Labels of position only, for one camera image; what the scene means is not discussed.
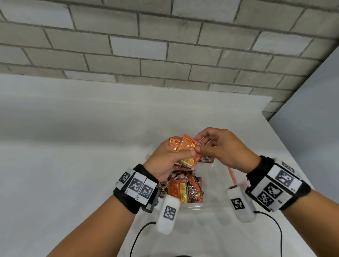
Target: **brick wall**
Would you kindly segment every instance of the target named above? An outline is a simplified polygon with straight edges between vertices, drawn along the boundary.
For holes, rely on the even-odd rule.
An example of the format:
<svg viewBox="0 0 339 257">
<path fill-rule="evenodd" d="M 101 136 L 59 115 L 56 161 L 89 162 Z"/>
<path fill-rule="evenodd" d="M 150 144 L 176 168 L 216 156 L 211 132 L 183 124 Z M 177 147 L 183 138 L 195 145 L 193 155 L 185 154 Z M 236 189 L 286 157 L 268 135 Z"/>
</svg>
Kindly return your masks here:
<svg viewBox="0 0 339 257">
<path fill-rule="evenodd" d="M 339 38 L 339 0 L 0 2 L 0 72 L 272 96 Z"/>
</svg>

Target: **white wall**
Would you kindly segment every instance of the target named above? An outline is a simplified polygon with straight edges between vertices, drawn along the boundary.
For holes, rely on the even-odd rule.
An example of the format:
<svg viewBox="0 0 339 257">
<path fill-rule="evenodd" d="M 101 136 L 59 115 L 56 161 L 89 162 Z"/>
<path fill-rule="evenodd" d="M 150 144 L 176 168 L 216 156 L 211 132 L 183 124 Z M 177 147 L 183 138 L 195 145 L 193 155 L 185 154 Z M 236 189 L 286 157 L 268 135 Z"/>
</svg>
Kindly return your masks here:
<svg viewBox="0 0 339 257">
<path fill-rule="evenodd" d="M 339 203 L 339 48 L 270 124 L 315 189 Z"/>
</svg>

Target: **black cable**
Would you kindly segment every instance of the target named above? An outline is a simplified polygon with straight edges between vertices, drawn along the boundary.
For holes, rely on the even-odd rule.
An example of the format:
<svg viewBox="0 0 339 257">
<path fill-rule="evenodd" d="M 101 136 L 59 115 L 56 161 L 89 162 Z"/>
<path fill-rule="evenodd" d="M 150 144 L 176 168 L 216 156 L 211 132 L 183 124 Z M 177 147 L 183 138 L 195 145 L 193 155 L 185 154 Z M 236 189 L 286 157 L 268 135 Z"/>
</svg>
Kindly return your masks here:
<svg viewBox="0 0 339 257">
<path fill-rule="evenodd" d="M 278 228 L 280 230 L 280 256 L 282 257 L 282 230 L 281 230 L 281 227 L 279 226 L 278 222 L 270 215 L 268 215 L 267 213 L 264 213 L 264 212 L 259 212 L 259 211 L 254 211 L 254 213 L 260 213 L 260 214 L 263 214 L 263 215 L 266 215 L 268 217 L 270 217 L 272 220 L 274 220 L 274 222 L 278 225 Z"/>
<path fill-rule="evenodd" d="M 156 222 L 155 222 L 155 221 L 149 222 L 149 223 L 147 223 L 145 226 L 143 226 L 143 227 L 140 229 L 140 231 L 139 231 L 139 233 L 137 234 L 137 237 L 135 238 L 134 243 L 133 243 L 133 245 L 132 245 L 132 249 L 131 249 L 131 252 L 130 252 L 130 254 L 129 254 L 129 257 L 132 256 L 133 247 L 134 247 L 135 243 L 137 242 L 137 239 L 138 239 L 140 233 L 142 232 L 142 230 L 143 230 L 145 227 L 147 227 L 148 225 L 151 225 L 151 224 L 156 224 Z"/>
</svg>

